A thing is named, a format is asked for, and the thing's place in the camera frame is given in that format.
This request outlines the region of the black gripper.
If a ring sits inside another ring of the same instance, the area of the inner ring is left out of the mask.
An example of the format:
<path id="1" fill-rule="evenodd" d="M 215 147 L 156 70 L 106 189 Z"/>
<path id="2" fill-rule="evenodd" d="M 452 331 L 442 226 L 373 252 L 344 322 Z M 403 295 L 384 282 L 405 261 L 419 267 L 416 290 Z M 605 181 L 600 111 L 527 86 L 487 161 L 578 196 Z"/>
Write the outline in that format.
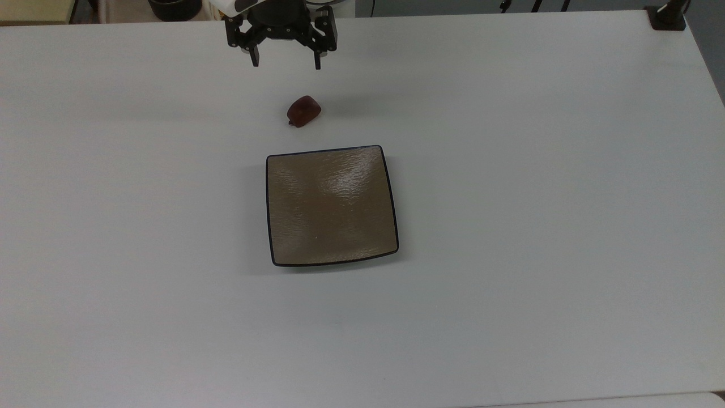
<path id="1" fill-rule="evenodd" d="M 243 32 L 243 23 L 251 24 Z M 258 45 L 264 39 L 295 40 L 306 43 L 313 52 L 315 69 L 321 60 L 338 48 L 338 32 L 331 6 L 306 8 L 304 1 L 260 1 L 246 11 L 245 16 L 226 16 L 226 41 L 249 55 L 254 67 L 259 66 Z"/>

